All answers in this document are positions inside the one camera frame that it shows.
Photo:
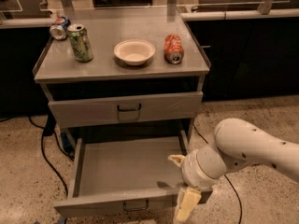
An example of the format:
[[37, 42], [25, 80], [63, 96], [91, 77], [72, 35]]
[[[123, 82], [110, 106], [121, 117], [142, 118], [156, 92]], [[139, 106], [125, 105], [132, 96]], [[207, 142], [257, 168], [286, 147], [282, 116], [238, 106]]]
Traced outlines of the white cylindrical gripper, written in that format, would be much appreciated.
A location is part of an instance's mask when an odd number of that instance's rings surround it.
[[201, 191], [212, 189], [218, 180], [206, 175], [197, 160], [198, 149], [190, 152], [186, 157], [184, 155], [169, 155], [168, 159], [172, 161], [181, 172], [187, 188], [179, 190], [177, 206], [173, 218], [174, 224], [183, 224], [194, 210], [195, 206], [201, 200]]

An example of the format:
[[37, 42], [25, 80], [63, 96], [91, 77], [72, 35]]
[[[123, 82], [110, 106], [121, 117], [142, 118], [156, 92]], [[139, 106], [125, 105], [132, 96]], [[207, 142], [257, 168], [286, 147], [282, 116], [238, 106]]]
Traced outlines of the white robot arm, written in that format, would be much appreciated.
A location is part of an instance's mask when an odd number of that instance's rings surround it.
[[168, 157], [182, 172], [174, 221], [184, 223], [219, 178], [252, 163], [260, 163], [299, 182], [299, 145], [276, 138], [243, 119], [224, 119], [213, 142], [187, 155]]

